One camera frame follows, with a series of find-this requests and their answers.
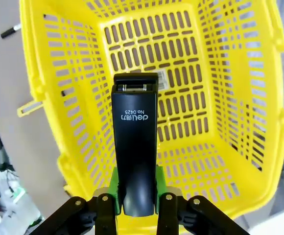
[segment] plastic basket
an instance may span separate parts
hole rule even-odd
[[[160,75],[157,164],[185,198],[231,218],[272,198],[284,159],[283,27],[273,0],[21,0],[32,96],[42,101],[73,195],[115,166],[115,73]],[[157,216],[121,215],[121,233]]]

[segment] table surface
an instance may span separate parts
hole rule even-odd
[[[0,0],[0,34],[19,22],[19,1]],[[59,150],[44,110],[17,116],[17,108],[31,100],[18,31],[4,40],[0,37],[0,136],[22,186],[48,217],[68,196],[56,164]]]

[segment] marker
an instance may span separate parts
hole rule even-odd
[[[18,31],[19,29],[21,29],[21,24],[20,24],[20,23],[17,24],[17,25],[15,25],[15,26],[12,27],[12,28],[6,30],[6,31],[3,32],[0,36],[1,36],[1,38],[6,38],[6,37],[12,35],[13,33],[15,33],[16,31]]]

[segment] green object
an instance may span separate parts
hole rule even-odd
[[[155,212],[158,214],[160,209],[160,197],[167,192],[164,169],[162,166],[156,166],[156,188],[157,188],[157,197],[156,197],[156,208]]]
[[[116,215],[120,214],[120,206],[119,206],[119,197],[118,197],[118,169],[117,167],[114,168],[112,178],[108,187],[108,193],[111,194],[115,199],[115,211]],[[159,202],[160,197],[167,192],[166,182],[165,182],[165,175],[164,169],[162,166],[156,166],[156,188],[157,188],[157,197],[156,197],[156,208],[155,212],[158,214],[159,211]]]
[[[111,178],[111,181],[108,187],[108,193],[111,194],[115,199],[116,215],[120,214],[120,206],[119,206],[119,198],[118,198],[118,183],[119,183],[118,170],[117,170],[117,167],[114,167],[112,178]]]

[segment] metal bolt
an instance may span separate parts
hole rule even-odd
[[[166,195],[166,199],[167,200],[171,200],[172,199],[172,196],[170,194]]]
[[[195,199],[193,200],[193,203],[194,203],[195,205],[199,205],[199,204],[200,204],[200,200],[195,198]]]

